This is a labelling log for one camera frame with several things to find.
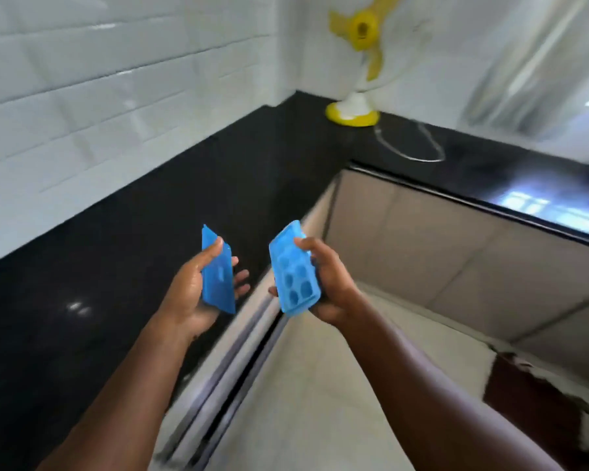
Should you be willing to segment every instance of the countertop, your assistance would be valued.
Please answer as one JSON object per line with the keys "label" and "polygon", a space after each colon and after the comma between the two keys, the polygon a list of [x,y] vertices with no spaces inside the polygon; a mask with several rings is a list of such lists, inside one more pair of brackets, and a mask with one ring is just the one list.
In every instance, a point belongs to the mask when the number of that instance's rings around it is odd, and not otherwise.
{"label": "countertop", "polygon": [[[330,123],[327,102],[262,107],[0,260],[0,470],[31,469],[62,441],[200,250],[204,223],[255,285],[269,241],[346,167],[589,244],[589,166],[437,127],[448,159],[414,163],[372,129]],[[432,152],[414,122],[381,126],[406,153]],[[180,380],[229,320],[192,345]]]}

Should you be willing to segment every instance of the blue ice cube tray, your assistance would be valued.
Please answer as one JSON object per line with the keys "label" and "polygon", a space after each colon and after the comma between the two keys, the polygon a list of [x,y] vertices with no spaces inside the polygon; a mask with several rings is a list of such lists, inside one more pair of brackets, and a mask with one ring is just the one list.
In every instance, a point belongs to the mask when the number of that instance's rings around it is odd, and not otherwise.
{"label": "blue ice cube tray", "polygon": [[[203,249],[212,245],[218,235],[203,225]],[[231,247],[225,243],[222,252],[203,268],[203,300],[229,314],[236,313],[234,268],[231,266]]]}
{"label": "blue ice cube tray", "polygon": [[285,227],[268,245],[279,303],[288,316],[304,312],[321,298],[310,252],[299,249],[295,238],[305,238],[299,220]]}

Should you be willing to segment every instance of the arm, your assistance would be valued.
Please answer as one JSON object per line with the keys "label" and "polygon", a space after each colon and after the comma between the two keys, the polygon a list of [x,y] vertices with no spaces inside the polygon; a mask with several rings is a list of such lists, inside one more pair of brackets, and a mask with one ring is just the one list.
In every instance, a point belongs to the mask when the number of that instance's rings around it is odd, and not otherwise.
{"label": "arm", "polygon": [[[180,269],[126,358],[38,471],[146,471],[188,346],[216,320],[215,311],[197,304],[201,270],[220,254],[222,244],[217,239]],[[235,281],[248,276],[244,270]],[[236,297],[249,289],[241,286]]]}
{"label": "arm", "polygon": [[416,470],[562,469],[373,309],[329,246],[314,238],[295,242],[312,252],[329,299],[313,308],[314,315],[345,337]]}

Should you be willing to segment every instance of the white cable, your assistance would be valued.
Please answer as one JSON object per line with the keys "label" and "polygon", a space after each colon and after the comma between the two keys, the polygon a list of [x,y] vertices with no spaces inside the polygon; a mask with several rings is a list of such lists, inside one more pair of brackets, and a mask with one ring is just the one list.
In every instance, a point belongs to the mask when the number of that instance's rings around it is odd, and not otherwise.
{"label": "white cable", "polygon": [[437,153],[438,153],[437,159],[418,159],[415,157],[410,157],[410,155],[406,155],[405,153],[400,152],[395,147],[393,147],[391,144],[386,142],[384,137],[382,137],[382,128],[380,126],[374,126],[373,131],[375,132],[375,136],[377,137],[377,141],[380,144],[382,144],[384,147],[386,147],[391,152],[396,153],[400,157],[403,157],[408,160],[413,160],[415,162],[434,163],[434,162],[444,161],[445,160],[445,150],[440,146],[440,144],[437,141],[434,140],[434,137],[432,137],[432,134],[430,134],[430,131],[428,130],[428,128],[423,124],[423,122],[417,122],[417,128],[419,129],[419,131],[422,134],[424,134],[425,138],[432,144],[432,147],[434,147],[434,150],[437,151]]}

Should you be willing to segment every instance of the fan blade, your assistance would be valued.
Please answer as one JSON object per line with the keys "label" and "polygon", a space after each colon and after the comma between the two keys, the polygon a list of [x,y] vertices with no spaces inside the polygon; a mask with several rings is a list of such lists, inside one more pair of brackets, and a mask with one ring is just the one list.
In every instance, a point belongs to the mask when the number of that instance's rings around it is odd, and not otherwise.
{"label": "fan blade", "polygon": [[369,54],[369,71],[367,72],[367,81],[377,79],[382,67],[384,66],[384,56],[382,55],[382,47],[376,43],[367,52]]}
{"label": "fan blade", "polygon": [[330,31],[336,36],[348,39],[349,18],[335,11],[330,11]]}
{"label": "fan blade", "polygon": [[382,26],[388,14],[394,10],[401,0],[373,0],[369,9],[377,15],[378,23]]}

